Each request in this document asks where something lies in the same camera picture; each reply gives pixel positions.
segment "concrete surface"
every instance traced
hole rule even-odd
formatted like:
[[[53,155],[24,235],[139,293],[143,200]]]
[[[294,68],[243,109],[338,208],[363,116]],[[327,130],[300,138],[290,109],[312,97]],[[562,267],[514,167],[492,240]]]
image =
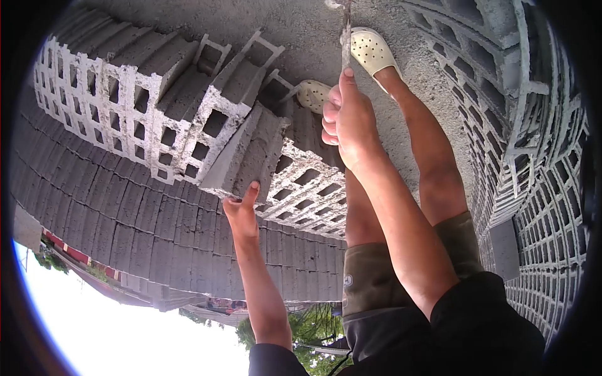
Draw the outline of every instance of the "concrete surface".
[[[155,27],[165,34],[177,31],[187,40],[200,40],[208,32],[216,43],[231,43],[234,53],[243,48],[257,28],[263,27],[262,37],[287,48],[273,66],[280,69],[283,78],[293,85],[304,79],[316,79],[329,85],[337,83],[341,15],[328,9],[322,0],[259,3],[86,0],[83,3],[137,26]],[[357,0],[353,3],[352,26],[373,28],[387,40],[410,89],[431,109],[448,135],[470,197],[472,172],[468,141],[458,110],[433,53],[427,49],[407,12],[400,5],[384,0]],[[355,61],[352,64],[359,86],[374,103],[385,150],[418,199],[418,170],[403,116],[361,67]]]

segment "person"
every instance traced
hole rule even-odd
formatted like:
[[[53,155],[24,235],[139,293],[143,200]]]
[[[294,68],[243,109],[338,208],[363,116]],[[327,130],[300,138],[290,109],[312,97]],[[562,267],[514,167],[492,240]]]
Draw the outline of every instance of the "person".
[[[419,207],[384,151],[369,98],[346,68],[323,107],[322,139],[346,166],[343,327],[353,365],[340,375],[436,372],[532,374],[539,330],[483,270],[464,185],[439,123],[387,66],[373,78],[398,103],[420,171]],[[252,182],[226,199],[256,345],[250,375],[306,375],[292,353],[287,311],[259,252]]]

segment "tree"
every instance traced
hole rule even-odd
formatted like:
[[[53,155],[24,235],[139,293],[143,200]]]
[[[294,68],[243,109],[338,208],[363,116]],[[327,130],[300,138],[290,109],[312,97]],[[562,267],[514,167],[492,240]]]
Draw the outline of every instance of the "tree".
[[[340,316],[332,316],[332,305],[318,303],[303,312],[289,313],[288,322],[293,332],[293,353],[312,376],[327,376],[344,357],[322,354],[307,345],[328,345],[343,336]],[[236,328],[239,343],[250,350],[255,345],[255,335],[249,319]],[[351,365],[347,359],[342,366]]]
[[[180,316],[184,316],[184,317],[191,319],[196,324],[207,325],[207,321],[209,321],[209,319],[201,317],[201,316],[197,315],[196,313],[189,311],[185,308],[180,308],[178,310],[178,313],[180,314]]]

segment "olive shorts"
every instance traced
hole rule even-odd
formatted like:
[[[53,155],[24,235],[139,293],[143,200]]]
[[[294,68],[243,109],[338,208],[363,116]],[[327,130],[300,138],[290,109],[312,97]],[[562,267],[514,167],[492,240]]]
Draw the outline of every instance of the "olive shorts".
[[[449,218],[435,225],[434,229],[460,279],[483,271],[470,212]],[[389,249],[384,243],[349,248],[345,252],[343,270],[343,317],[369,310],[414,305],[395,275]]]

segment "leg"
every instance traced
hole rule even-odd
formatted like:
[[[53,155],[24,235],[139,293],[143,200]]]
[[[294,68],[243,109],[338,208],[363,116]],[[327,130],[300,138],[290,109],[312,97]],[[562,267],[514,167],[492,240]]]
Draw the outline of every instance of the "leg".
[[[401,80],[393,67],[374,77],[399,104],[405,116],[412,152],[420,171],[420,206],[434,226],[468,211],[464,185],[452,145],[437,119]]]

